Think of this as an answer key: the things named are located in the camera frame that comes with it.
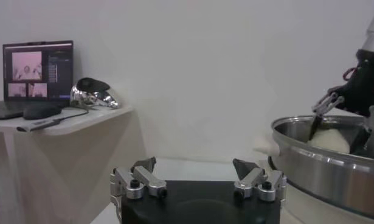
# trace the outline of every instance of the cable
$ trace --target cable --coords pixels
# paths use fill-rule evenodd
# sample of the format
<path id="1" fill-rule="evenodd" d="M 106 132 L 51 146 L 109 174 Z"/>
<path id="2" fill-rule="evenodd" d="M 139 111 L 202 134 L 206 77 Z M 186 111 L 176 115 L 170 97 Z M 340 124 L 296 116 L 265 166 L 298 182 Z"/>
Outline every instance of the cable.
<path id="1" fill-rule="evenodd" d="M 63 120 L 66 120 L 66 119 L 69 119 L 69 118 L 72 118 L 72 117 L 78 117 L 78 116 L 86 115 L 86 114 L 89 113 L 89 110 L 88 110 L 88 109 L 85 109 L 85 108 L 80 108 L 80 107 L 73 107 L 73 108 L 82 109 L 82 110 L 85 110 L 85 112 L 84 112 L 84 113 L 81 113 L 81 114 L 71 115 L 71 116 L 68 116 L 68 117 L 58 118 L 58 119 L 56 119 L 56 120 L 63 121 Z"/>
<path id="2" fill-rule="evenodd" d="M 73 118 L 73 117 L 82 116 L 82 115 L 85 115 L 85 114 L 89 113 L 88 109 L 85 109 L 85 108 L 80 108 L 80 109 L 85 110 L 85 112 L 84 113 L 80 113 L 80 114 L 75 114 L 75 115 L 67 116 L 67 117 L 52 119 L 52 120 L 37 121 L 37 122 L 31 123 L 31 124 L 26 125 L 26 126 L 17 127 L 16 129 L 18 131 L 23 131 L 23 132 L 36 131 L 36 130 L 40 130 L 40 129 L 44 129 L 44 128 L 48 128 L 48 127 L 51 127 L 51 126 L 58 125 L 63 120 L 66 120 L 66 119 L 69 119 L 69 118 Z"/>

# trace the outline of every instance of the white wall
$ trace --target white wall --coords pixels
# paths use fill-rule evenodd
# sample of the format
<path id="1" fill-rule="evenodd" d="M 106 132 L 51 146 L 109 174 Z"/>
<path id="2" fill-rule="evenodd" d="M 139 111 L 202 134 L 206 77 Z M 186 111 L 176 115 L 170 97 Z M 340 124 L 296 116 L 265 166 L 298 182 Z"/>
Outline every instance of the white wall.
<path id="1" fill-rule="evenodd" d="M 136 109 L 149 155 L 228 161 L 310 114 L 356 63 L 374 0 L 0 0 L 2 47 L 75 41 L 75 78 Z"/>

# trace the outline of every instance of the computer mouse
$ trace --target computer mouse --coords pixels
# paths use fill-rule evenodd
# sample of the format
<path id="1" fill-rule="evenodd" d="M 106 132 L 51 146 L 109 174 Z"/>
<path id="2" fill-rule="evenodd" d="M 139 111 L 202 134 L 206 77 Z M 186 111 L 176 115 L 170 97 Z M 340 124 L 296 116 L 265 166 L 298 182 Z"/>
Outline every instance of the computer mouse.
<path id="1" fill-rule="evenodd" d="M 23 111 L 26 120 L 37 120 L 47 118 L 61 113 L 61 108 L 55 105 L 30 105 Z"/>

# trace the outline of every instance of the white dough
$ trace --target white dough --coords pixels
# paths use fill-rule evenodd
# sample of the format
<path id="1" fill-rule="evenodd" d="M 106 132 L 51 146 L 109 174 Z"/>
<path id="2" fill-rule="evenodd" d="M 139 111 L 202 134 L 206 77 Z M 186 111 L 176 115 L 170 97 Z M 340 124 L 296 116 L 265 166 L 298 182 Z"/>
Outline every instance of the white dough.
<path id="1" fill-rule="evenodd" d="M 311 146 L 341 153 L 350 153 L 349 144 L 337 129 L 317 131 L 314 137 L 307 143 Z"/>

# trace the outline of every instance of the metal clamp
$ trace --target metal clamp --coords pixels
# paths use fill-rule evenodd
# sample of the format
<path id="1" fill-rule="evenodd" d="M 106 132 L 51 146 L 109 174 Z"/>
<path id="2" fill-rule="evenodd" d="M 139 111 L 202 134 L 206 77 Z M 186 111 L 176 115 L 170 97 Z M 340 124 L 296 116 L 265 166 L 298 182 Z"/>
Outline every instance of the metal clamp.
<path id="1" fill-rule="evenodd" d="M 168 195 L 167 182 L 157 179 L 143 166 L 134 168 L 133 177 L 148 187 L 150 195 L 157 198 L 165 198 Z"/>
<path id="2" fill-rule="evenodd" d="M 272 202 L 278 198 L 282 203 L 286 198 L 286 176 L 283 172 L 273 170 L 268 179 L 258 185 L 258 198 L 263 201 Z"/>
<path id="3" fill-rule="evenodd" d="M 264 182 L 265 170 L 254 168 L 242 180 L 234 182 L 234 196 L 240 200 L 252 196 L 253 187 Z"/>
<path id="4" fill-rule="evenodd" d="M 315 106 L 312 107 L 313 112 L 316 116 L 323 116 L 323 114 L 328 113 L 331 111 L 336 105 L 343 103 L 345 98 L 343 96 L 339 96 L 335 92 L 327 93 L 324 95 Z"/>
<path id="5" fill-rule="evenodd" d="M 144 185 L 135 180 L 125 169 L 116 168 L 110 174 L 111 195 L 121 197 L 126 195 L 127 198 L 135 200 L 140 199 L 144 195 Z"/>

